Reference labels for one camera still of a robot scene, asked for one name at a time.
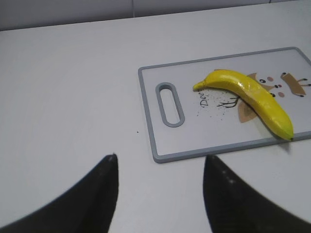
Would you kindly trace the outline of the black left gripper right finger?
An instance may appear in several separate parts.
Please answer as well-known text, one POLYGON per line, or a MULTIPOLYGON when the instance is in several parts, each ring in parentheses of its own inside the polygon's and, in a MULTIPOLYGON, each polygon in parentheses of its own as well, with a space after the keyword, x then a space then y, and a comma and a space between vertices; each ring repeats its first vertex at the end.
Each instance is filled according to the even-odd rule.
POLYGON ((203 197, 214 233, 309 233, 310 223, 253 189, 218 156, 206 157, 203 197))

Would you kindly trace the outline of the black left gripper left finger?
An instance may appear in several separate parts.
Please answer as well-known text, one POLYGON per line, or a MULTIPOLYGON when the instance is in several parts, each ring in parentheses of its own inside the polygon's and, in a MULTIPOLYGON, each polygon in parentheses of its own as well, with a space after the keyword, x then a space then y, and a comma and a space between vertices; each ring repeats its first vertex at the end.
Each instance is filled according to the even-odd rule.
POLYGON ((116 154, 105 156, 64 194, 0 229, 2 233, 107 233, 119 194, 116 154))

